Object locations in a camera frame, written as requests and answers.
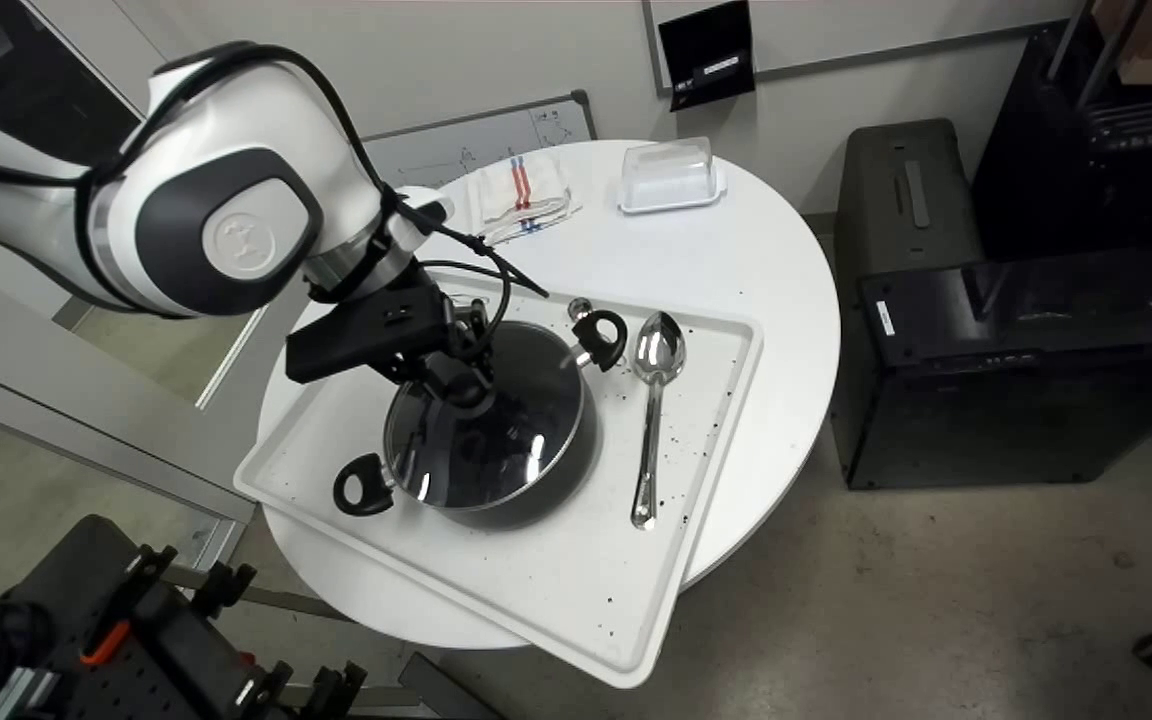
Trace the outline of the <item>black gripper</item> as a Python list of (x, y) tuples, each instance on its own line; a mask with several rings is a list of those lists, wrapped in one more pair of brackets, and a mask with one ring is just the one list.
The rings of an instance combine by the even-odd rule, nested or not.
[(389, 287), (344, 299), (288, 334), (283, 372), (298, 382), (352, 366), (473, 407), (491, 391), (485, 303), (454, 303), (437, 285)]

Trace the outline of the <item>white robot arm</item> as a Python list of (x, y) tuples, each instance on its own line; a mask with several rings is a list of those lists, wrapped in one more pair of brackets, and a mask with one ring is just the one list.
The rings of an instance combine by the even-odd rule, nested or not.
[(491, 388), (491, 323), (416, 248), (434, 190), (383, 178), (299, 51), (222, 45), (147, 79), (147, 114), (94, 165), (0, 130), (0, 248), (88, 303), (164, 319), (250, 314), (288, 285), (326, 309), (288, 334), (299, 382), (373, 366), (440, 398)]

